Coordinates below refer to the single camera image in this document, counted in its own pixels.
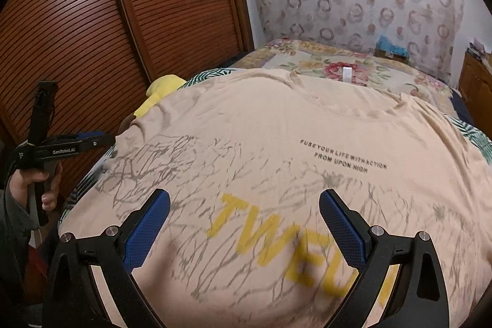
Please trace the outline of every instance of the beige t-shirt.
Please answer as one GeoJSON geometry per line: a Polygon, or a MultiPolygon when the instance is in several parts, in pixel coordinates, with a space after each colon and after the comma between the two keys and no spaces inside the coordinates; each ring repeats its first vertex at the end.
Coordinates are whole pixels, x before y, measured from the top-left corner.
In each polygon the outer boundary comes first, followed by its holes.
{"type": "Polygon", "coordinates": [[[407,95],[264,69],[174,92],[117,138],[113,165],[60,234],[99,235],[155,188],[171,212],[133,276],[170,328],[324,326],[357,274],[319,213],[328,188],[369,225],[431,235],[451,327],[492,278],[486,161],[407,95]]]}

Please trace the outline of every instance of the metal screw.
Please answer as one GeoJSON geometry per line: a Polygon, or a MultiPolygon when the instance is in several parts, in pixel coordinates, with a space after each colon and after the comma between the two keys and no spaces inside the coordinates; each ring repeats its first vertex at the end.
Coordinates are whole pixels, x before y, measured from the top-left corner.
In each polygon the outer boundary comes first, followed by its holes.
{"type": "Polygon", "coordinates": [[[371,227],[371,232],[374,235],[381,236],[384,234],[384,229],[383,229],[383,227],[380,227],[379,225],[375,225],[374,227],[371,227]]]}
{"type": "Polygon", "coordinates": [[[431,236],[425,231],[420,231],[419,237],[420,237],[420,239],[425,240],[425,241],[427,241],[431,238],[431,236]]]}
{"type": "Polygon", "coordinates": [[[60,236],[60,240],[62,242],[68,242],[70,239],[72,239],[73,234],[70,232],[65,232],[62,236],[60,236]]]}
{"type": "Polygon", "coordinates": [[[107,236],[115,236],[118,233],[118,227],[116,225],[112,225],[108,228],[106,228],[106,235],[107,236]]]}

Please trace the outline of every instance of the wooden cabinet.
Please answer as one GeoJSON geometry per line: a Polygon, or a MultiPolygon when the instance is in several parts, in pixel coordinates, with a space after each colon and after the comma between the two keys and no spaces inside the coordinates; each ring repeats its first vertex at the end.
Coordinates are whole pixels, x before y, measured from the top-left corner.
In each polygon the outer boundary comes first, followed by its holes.
{"type": "Polygon", "coordinates": [[[459,77],[459,92],[475,126],[492,137],[492,76],[485,66],[468,52],[459,77]]]}
{"type": "MultiPolygon", "coordinates": [[[[8,0],[0,5],[0,167],[26,139],[39,81],[58,82],[49,135],[116,134],[157,77],[189,79],[253,50],[248,19],[246,0],[8,0]]],[[[63,161],[63,197],[102,151],[63,161]]]]}

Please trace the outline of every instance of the bed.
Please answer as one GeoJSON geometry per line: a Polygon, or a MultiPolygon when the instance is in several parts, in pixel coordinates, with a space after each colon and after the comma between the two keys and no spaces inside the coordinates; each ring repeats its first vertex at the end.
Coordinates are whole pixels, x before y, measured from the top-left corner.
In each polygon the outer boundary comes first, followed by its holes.
{"type": "MultiPolygon", "coordinates": [[[[214,69],[203,72],[183,87],[193,86],[217,76],[230,74],[237,69],[285,69],[300,75],[322,77],[341,81],[343,67],[352,67],[353,84],[386,90],[395,94],[407,93],[416,96],[446,114],[461,133],[478,147],[488,163],[492,161],[492,142],[483,133],[457,119],[453,106],[455,93],[444,83],[417,71],[416,69],[392,60],[376,58],[366,54],[297,40],[277,40],[258,49],[236,62],[231,68],[214,69]]],[[[84,178],[67,201],[61,221],[78,200],[97,182],[105,170],[104,161],[111,157],[108,150],[93,170],[84,178]]]]}
{"type": "Polygon", "coordinates": [[[343,67],[352,67],[352,83],[355,85],[382,89],[394,94],[413,95],[455,118],[463,115],[462,110],[466,112],[466,107],[464,104],[461,106],[456,92],[428,74],[398,61],[337,49],[316,42],[275,40],[245,56],[231,67],[287,69],[301,75],[338,81],[341,81],[343,67]]]}

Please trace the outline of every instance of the finger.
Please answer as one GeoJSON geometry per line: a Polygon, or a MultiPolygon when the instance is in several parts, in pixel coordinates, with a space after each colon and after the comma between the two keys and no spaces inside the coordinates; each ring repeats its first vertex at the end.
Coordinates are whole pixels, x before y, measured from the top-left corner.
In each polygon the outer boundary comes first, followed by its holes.
{"type": "Polygon", "coordinates": [[[43,196],[41,196],[41,202],[43,202],[44,204],[56,202],[57,197],[58,197],[58,192],[48,191],[43,193],[43,196]]]}
{"type": "Polygon", "coordinates": [[[32,168],[29,170],[19,170],[19,182],[14,182],[14,185],[19,187],[27,187],[33,182],[43,182],[48,179],[49,174],[47,172],[32,168]]]}
{"type": "Polygon", "coordinates": [[[62,180],[61,176],[61,172],[63,170],[62,166],[61,166],[61,162],[58,162],[57,163],[57,167],[55,169],[55,175],[53,176],[53,178],[51,179],[51,182],[50,182],[50,190],[52,191],[58,191],[58,188],[60,187],[60,182],[62,180]]]}
{"type": "Polygon", "coordinates": [[[59,176],[61,174],[61,172],[63,171],[63,167],[61,166],[62,162],[58,162],[57,163],[57,167],[55,169],[55,176],[59,176]]]}
{"type": "Polygon", "coordinates": [[[43,210],[51,211],[57,206],[56,202],[43,203],[43,210]]]}

